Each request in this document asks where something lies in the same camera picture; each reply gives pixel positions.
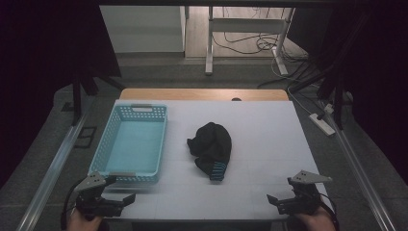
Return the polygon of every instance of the wall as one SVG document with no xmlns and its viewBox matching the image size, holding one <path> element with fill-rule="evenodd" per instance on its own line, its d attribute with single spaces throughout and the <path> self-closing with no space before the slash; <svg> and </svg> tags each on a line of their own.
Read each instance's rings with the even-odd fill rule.
<svg viewBox="0 0 408 231">
<path fill-rule="evenodd" d="M 184 7 L 101 6 L 116 53 L 184 52 Z"/>
</svg>

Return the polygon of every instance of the basket handle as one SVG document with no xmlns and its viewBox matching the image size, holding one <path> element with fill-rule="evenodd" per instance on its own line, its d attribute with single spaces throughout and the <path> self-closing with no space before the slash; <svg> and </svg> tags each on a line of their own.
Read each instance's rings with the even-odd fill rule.
<svg viewBox="0 0 408 231">
<path fill-rule="evenodd" d="M 136 176 L 135 172 L 120 172 L 120 171 L 113 171 L 109 172 L 110 176 Z"/>
<path fill-rule="evenodd" d="M 153 106 L 151 104 L 132 104 L 131 108 L 136 113 L 151 113 Z"/>
</svg>

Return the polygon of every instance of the table leg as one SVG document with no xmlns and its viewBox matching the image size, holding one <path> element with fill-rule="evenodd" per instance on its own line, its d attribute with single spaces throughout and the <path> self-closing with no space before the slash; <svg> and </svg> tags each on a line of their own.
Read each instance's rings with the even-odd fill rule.
<svg viewBox="0 0 408 231">
<path fill-rule="evenodd" d="M 285 64 L 282 61 L 282 47 L 283 42 L 285 41 L 286 34 L 288 33 L 289 26 L 291 25 L 291 20 L 293 16 L 293 8 L 290 8 L 288 15 L 285 17 L 284 25 L 281 33 L 279 34 L 279 40 L 276 48 L 273 47 L 272 52 L 275 57 L 276 64 L 278 65 L 281 75 L 288 75 L 288 70 L 285 67 Z"/>
<path fill-rule="evenodd" d="M 209 7 L 208 18 L 208 44 L 207 44 L 207 57 L 205 61 L 205 74 L 213 74 L 213 7 Z"/>
</svg>

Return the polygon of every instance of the power strip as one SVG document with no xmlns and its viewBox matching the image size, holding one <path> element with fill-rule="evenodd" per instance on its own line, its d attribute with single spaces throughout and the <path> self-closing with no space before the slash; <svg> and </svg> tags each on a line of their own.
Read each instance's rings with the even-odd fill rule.
<svg viewBox="0 0 408 231">
<path fill-rule="evenodd" d="M 317 114 L 311 114 L 309 115 L 309 118 L 312 119 L 312 121 L 323 131 L 326 136 L 330 137 L 336 132 L 331 128 L 323 119 L 318 120 L 318 115 Z"/>
</svg>

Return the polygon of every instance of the human hand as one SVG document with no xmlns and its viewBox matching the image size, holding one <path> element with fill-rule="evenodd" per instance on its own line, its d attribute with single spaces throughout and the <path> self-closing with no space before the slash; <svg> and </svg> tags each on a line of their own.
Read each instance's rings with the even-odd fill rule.
<svg viewBox="0 0 408 231">
<path fill-rule="evenodd" d="M 88 221 L 78 211 L 74 210 L 73 214 L 69 218 L 67 231 L 97 231 L 99 224 L 101 223 L 101 217 L 95 217 L 93 220 Z"/>
<path fill-rule="evenodd" d="M 308 231 L 336 231 L 330 214 L 322 207 L 312 215 L 295 214 L 295 216 L 306 225 Z"/>
</svg>

